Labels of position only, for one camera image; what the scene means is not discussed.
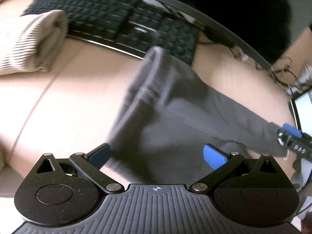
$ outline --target keyboard key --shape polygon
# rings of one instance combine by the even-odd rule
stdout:
[[[199,30],[142,0],[34,0],[24,15],[54,9],[66,12],[70,35],[86,40],[95,35],[99,43],[115,42],[114,47],[139,57],[157,45],[191,65]]]

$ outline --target black plastic mount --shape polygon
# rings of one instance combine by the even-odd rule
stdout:
[[[101,164],[94,160],[99,156]],[[69,159],[43,154],[18,188],[15,207],[35,224],[58,226],[80,221],[90,215],[106,195],[124,191],[121,184],[91,165],[95,163],[101,168],[109,157],[108,144],[86,155],[75,153]],[[108,190],[108,184],[119,184],[120,189]]]
[[[196,191],[203,183],[207,189]],[[247,226],[274,226],[294,216],[299,197],[274,157],[231,159],[189,188],[193,193],[209,195],[215,206],[229,219]]]

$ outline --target metal rivet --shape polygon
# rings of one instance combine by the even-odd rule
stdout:
[[[300,184],[294,183],[293,186],[294,186],[294,188],[298,189],[300,187]]]
[[[203,183],[196,183],[194,185],[192,185],[192,188],[197,191],[197,192],[201,192],[201,191],[205,191],[208,187],[206,184]]]
[[[109,191],[118,191],[121,189],[121,185],[117,183],[108,184],[106,189]]]

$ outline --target blue tab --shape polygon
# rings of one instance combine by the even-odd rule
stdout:
[[[227,158],[225,156],[215,151],[208,145],[205,145],[204,147],[204,159],[213,170],[216,170],[227,162]]]
[[[302,137],[302,132],[300,130],[297,130],[296,128],[292,127],[291,125],[287,123],[283,125],[283,129],[291,133],[293,136],[296,136],[298,138]]]

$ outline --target blue lever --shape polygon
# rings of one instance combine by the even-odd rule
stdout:
[[[221,167],[228,160],[227,154],[212,145],[205,145],[204,159],[213,170]]]
[[[282,128],[291,133],[293,136],[296,136],[298,138],[302,137],[302,132],[300,130],[297,130],[287,123],[285,123]]]

